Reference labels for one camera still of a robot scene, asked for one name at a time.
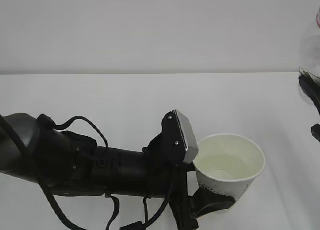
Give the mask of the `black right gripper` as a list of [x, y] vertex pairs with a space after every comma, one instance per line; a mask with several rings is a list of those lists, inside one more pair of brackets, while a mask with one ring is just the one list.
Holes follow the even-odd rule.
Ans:
[[[299, 85], [302, 91], [312, 100], [313, 104], [320, 111], [320, 86], [317, 84], [310, 75], [301, 74], [299, 76]], [[311, 127], [312, 136], [320, 141], [320, 124], [315, 124]]]

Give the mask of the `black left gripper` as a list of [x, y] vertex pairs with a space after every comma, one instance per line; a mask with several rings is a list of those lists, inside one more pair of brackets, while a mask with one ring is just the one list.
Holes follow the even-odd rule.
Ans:
[[143, 226], [146, 229], [153, 225], [165, 208], [170, 206], [178, 229], [198, 229], [196, 219], [209, 213], [228, 210], [236, 200], [201, 187], [193, 196], [189, 196], [187, 172], [194, 171], [195, 167], [193, 162], [183, 163], [185, 145], [175, 111], [166, 113], [161, 127], [161, 133], [142, 151], [148, 158], [152, 176], [168, 171], [168, 177], [165, 178], [168, 187], [160, 208], [152, 218], [145, 219]]

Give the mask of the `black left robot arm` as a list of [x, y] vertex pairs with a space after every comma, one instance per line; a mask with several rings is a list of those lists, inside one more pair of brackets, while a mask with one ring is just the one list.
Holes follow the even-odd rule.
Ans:
[[187, 173], [198, 145], [189, 119], [169, 111], [161, 133], [141, 152], [98, 146], [95, 139], [69, 131], [76, 120], [56, 124], [49, 116], [14, 113], [0, 119], [0, 171], [40, 185], [60, 221], [77, 229], [61, 210], [56, 196], [101, 196], [113, 200], [112, 219], [120, 211], [119, 195], [161, 198], [154, 216], [126, 229], [147, 229], [169, 206], [179, 229], [197, 229], [198, 218], [231, 208], [235, 199], [200, 187], [188, 194]]

